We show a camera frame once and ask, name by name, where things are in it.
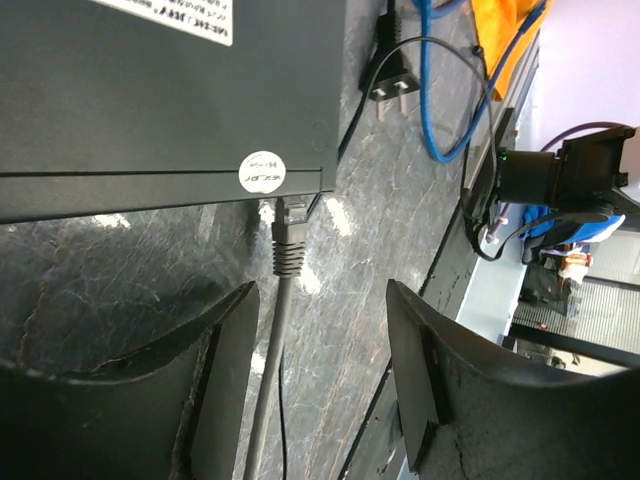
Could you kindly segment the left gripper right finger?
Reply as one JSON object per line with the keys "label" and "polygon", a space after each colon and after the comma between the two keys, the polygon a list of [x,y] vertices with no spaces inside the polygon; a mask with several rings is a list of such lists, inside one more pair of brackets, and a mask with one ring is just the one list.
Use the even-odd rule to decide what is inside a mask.
{"label": "left gripper right finger", "polygon": [[559,370],[386,290],[408,468],[421,479],[635,479],[639,373]]}

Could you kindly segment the black network switch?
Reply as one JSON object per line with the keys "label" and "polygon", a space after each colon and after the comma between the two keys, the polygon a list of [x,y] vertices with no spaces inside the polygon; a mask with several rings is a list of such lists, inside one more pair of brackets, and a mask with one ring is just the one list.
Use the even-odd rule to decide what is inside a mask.
{"label": "black network switch", "polygon": [[342,1],[5,1],[5,223],[336,184]]}

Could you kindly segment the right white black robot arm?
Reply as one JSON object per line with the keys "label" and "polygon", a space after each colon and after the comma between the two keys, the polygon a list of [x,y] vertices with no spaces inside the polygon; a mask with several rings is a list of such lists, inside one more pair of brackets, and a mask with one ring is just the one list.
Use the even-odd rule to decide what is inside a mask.
{"label": "right white black robot arm", "polygon": [[496,197],[543,206],[575,223],[639,211],[639,129],[627,125],[568,139],[553,152],[505,150]]}

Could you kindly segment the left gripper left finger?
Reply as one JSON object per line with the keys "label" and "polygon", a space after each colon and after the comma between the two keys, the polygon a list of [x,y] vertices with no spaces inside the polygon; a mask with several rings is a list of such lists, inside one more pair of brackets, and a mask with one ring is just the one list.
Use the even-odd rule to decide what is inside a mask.
{"label": "left gripper left finger", "polygon": [[229,479],[259,316],[255,283],[90,372],[1,365],[5,479]]}

